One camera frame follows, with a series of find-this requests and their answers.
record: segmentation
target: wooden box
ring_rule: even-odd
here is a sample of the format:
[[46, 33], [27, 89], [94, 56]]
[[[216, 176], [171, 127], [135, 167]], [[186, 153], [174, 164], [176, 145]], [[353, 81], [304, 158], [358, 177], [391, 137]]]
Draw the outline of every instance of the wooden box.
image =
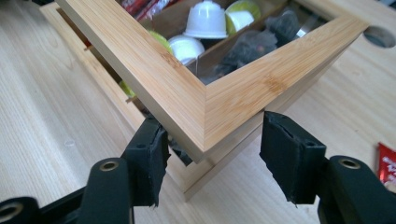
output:
[[[118, 85], [123, 79], [139, 101], [176, 138], [194, 160], [185, 165], [174, 154], [167, 173], [189, 198], [261, 132], [263, 109], [282, 111], [297, 99], [367, 27], [340, 9], [316, 1], [299, 5], [328, 22], [259, 60], [204, 85], [191, 69], [204, 71], [219, 62], [238, 36], [262, 29], [288, 1], [255, 0], [262, 16], [236, 35], [215, 43], [198, 59], [183, 66], [147, 32], [166, 38], [181, 34], [190, 7], [184, 0], [153, 21], [134, 20], [115, 1], [59, 0], [42, 7], [114, 106], [137, 130], [144, 116]], [[216, 1], [226, 8], [233, 0]], [[87, 48], [91, 42], [94, 48]]]

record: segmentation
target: light wood surface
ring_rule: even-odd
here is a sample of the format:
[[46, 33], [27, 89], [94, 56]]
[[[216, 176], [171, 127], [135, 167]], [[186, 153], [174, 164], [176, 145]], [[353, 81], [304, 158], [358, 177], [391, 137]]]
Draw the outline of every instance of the light wood surface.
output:
[[[373, 0], [332, 1], [396, 35], [396, 13]], [[31, 3], [0, 1], [0, 201], [50, 203], [82, 187], [90, 167], [133, 135], [101, 88]], [[396, 48], [361, 35], [285, 114], [328, 146], [375, 168], [375, 145], [396, 147]], [[160, 207], [136, 223], [318, 223], [315, 206], [287, 203], [258, 156], [260, 138], [188, 203], [166, 175]]]
[[197, 162], [283, 91], [317, 74], [367, 27], [344, 14], [205, 86], [115, 1], [57, 3]]
[[125, 117], [128, 124], [136, 131], [143, 122], [144, 116], [136, 106], [126, 103], [128, 98], [125, 92], [112, 76], [109, 75], [106, 66], [100, 63], [98, 59], [100, 56], [96, 57], [97, 55], [92, 50], [87, 49], [87, 46], [84, 44], [88, 39], [76, 29], [76, 26], [70, 26], [71, 23], [63, 18], [64, 13], [62, 13], [56, 4], [47, 4], [40, 11], [53, 27], [65, 27], [64, 29], [56, 29], [56, 31], [60, 36], [68, 36], [64, 38], [64, 41], [68, 44], [67, 47], [71, 49], [76, 59], [88, 70], [88, 74], [92, 75], [93, 80], [103, 90], [106, 97], [112, 101], [113, 105]]

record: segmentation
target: wooden table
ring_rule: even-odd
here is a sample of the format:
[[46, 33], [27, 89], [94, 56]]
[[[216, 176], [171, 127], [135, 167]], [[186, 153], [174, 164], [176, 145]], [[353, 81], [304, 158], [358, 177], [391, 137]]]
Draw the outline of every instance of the wooden table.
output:
[[[396, 13], [373, 0], [332, 0], [396, 36]], [[40, 205], [85, 185], [91, 166], [117, 157], [134, 134], [58, 34], [29, 2], [0, 2], [0, 201]], [[396, 147], [396, 48], [363, 36], [287, 111], [328, 146], [375, 168], [375, 145]], [[136, 223], [318, 223], [314, 205], [287, 203], [258, 156], [260, 138], [188, 203], [165, 176], [160, 207]]]

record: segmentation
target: wooden slat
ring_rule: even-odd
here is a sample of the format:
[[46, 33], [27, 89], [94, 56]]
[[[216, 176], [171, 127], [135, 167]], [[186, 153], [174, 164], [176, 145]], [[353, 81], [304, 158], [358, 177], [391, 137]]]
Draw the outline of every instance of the wooden slat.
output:
[[98, 83], [101, 90], [107, 95], [108, 99], [113, 102], [114, 106], [125, 117], [125, 120], [133, 128], [134, 132], [142, 124], [144, 117], [133, 104], [126, 104], [125, 93], [119, 85], [108, 74], [107, 70], [98, 62], [90, 50], [84, 50], [86, 38], [80, 35], [80, 32], [73, 30], [69, 23], [62, 17], [62, 11], [57, 4], [48, 4], [40, 8], [41, 13], [48, 19], [57, 32], [65, 37], [69, 48], [75, 53], [80, 62], [89, 71]]
[[57, 3], [189, 155], [202, 158], [204, 84], [116, 2]]
[[201, 188], [204, 183], [210, 180], [214, 174], [231, 161], [231, 158], [240, 152], [240, 144], [242, 142], [253, 140], [261, 133], [262, 130], [259, 130], [258, 133], [256, 130], [261, 127], [262, 118], [263, 113], [255, 115], [232, 134], [224, 138], [219, 148], [217, 148], [212, 155], [199, 163], [193, 162], [186, 167], [182, 162], [176, 162], [176, 160], [179, 160], [176, 155], [169, 159], [170, 162], [168, 162], [167, 171], [170, 172], [168, 172], [168, 174], [172, 176], [181, 191], [185, 194], [187, 200], [194, 192]]
[[291, 104], [300, 98], [304, 92], [314, 85], [321, 78], [321, 76], [326, 73], [327, 69], [329, 69], [336, 60], [338, 60], [340, 56], [341, 55], [337, 55], [334, 58], [329, 59], [329, 63], [327, 65], [318, 68], [320, 71], [317, 74], [312, 74], [311, 76], [300, 79], [291, 88], [276, 97], [274, 101], [265, 107], [265, 110], [283, 113]]
[[342, 15], [349, 14], [337, 5], [329, 4], [329, 2], [326, 1], [296, 0], [296, 2], [304, 4], [311, 10], [316, 11], [326, 20], [332, 20]]
[[211, 148], [304, 77], [314, 76], [366, 28], [343, 16], [207, 86], [205, 147]]
[[254, 139], [257, 139], [259, 135], [262, 134], [262, 126], [259, 125], [251, 134], [249, 134], [238, 145], [227, 153], [226, 156], [218, 161], [216, 166], [213, 166], [205, 175], [202, 176], [197, 182], [195, 182], [189, 189], [184, 192], [185, 200], [189, 200], [198, 190], [200, 190], [210, 179], [212, 179], [217, 173], [221, 171], [230, 161], [232, 161], [242, 150], [244, 150], [249, 144], [251, 144]]

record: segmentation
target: round hole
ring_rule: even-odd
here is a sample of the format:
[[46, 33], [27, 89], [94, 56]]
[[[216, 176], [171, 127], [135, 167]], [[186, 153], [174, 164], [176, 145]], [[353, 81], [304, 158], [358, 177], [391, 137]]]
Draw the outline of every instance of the round hole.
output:
[[108, 161], [108, 162], [103, 163], [100, 166], [100, 170], [104, 171], [104, 172], [107, 172], [107, 171], [112, 171], [112, 170], [116, 169], [117, 167], [119, 167], [119, 163], [118, 162]]
[[137, 144], [137, 146], [136, 146], [137, 148], [145, 148], [146, 147], [146, 145], [145, 144]]
[[390, 49], [396, 45], [395, 36], [382, 27], [370, 26], [363, 34], [370, 43], [380, 48]]
[[343, 165], [349, 169], [360, 169], [361, 168], [360, 164], [358, 164], [355, 161], [349, 160], [349, 159], [341, 159], [341, 160], [339, 160], [339, 162], [341, 165]]
[[9, 203], [0, 207], [0, 223], [7, 222], [17, 216], [23, 209], [22, 203]]

